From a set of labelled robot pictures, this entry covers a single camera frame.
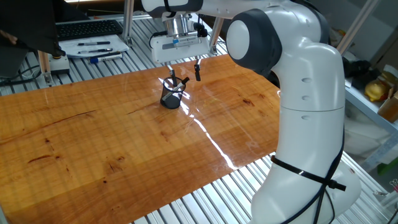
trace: keyboard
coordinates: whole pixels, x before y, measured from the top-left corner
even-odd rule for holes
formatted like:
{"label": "keyboard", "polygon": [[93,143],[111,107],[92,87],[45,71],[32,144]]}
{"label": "keyboard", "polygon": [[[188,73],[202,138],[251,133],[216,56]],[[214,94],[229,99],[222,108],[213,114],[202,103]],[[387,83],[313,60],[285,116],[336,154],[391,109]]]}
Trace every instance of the keyboard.
{"label": "keyboard", "polygon": [[123,32],[123,28],[115,20],[85,21],[57,24],[56,26],[59,41],[121,34]]}

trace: desk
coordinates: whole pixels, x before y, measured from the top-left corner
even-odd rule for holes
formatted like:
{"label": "desk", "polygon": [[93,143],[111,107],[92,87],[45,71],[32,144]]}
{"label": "desk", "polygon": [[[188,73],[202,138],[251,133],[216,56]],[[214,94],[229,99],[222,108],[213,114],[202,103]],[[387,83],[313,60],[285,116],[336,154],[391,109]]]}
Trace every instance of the desk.
{"label": "desk", "polygon": [[202,63],[177,110],[159,104],[165,67],[1,97],[6,216],[127,223],[275,151],[278,89],[226,55]]}

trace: wood grain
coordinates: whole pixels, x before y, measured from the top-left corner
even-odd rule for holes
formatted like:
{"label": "wood grain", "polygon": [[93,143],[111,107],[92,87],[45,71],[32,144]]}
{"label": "wood grain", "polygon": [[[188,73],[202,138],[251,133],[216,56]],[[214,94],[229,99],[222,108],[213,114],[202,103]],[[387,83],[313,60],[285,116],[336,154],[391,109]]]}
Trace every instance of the wood grain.
{"label": "wood grain", "polygon": [[16,223],[129,223],[275,151],[278,89],[228,56],[0,97],[0,203]]}

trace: pen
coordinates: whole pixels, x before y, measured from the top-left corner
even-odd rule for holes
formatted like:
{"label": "pen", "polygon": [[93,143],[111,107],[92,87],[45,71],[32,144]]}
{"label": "pen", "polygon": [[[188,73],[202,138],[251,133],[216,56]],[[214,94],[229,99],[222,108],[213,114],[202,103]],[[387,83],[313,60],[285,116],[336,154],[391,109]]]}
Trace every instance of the pen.
{"label": "pen", "polygon": [[123,58],[123,54],[118,54],[118,55],[112,55],[112,56],[106,56],[106,57],[99,57],[99,58],[91,58],[90,63],[98,63],[98,62],[103,62],[106,60],[113,60],[117,58]]}
{"label": "pen", "polygon": [[99,49],[99,50],[84,50],[84,51],[81,51],[81,52],[78,52],[78,54],[87,54],[87,53],[95,53],[95,52],[110,52],[110,51],[112,51],[113,49]]}
{"label": "pen", "polygon": [[163,96],[162,100],[165,101],[169,96],[171,96],[173,94],[173,91],[177,91],[179,88],[181,88],[183,85],[185,85],[188,81],[189,81],[188,77],[184,78],[184,80],[182,80],[182,82],[180,82],[176,87],[174,87],[171,92],[169,92],[168,94]]}
{"label": "pen", "polygon": [[85,46],[85,45],[102,45],[102,44],[110,44],[110,41],[102,41],[102,42],[90,42],[90,43],[79,43],[78,46]]}
{"label": "pen", "polygon": [[118,54],[121,54],[121,52],[120,51],[110,52],[110,53],[103,54],[103,55],[96,55],[96,56],[90,57],[90,58],[99,58],[99,57],[106,57],[106,56],[112,56],[112,55],[118,55]]}

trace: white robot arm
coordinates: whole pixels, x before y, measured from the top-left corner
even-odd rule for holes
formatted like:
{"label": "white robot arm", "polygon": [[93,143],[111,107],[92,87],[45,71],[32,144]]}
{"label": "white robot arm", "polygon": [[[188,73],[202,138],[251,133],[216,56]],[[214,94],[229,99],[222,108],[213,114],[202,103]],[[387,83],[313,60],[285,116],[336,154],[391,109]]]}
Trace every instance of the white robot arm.
{"label": "white robot arm", "polygon": [[231,58],[280,80],[279,144],[254,195],[250,224],[330,223],[358,199],[361,184],[340,162],[345,81],[328,26],[314,8],[289,0],[146,0],[164,20],[197,12],[232,19]]}

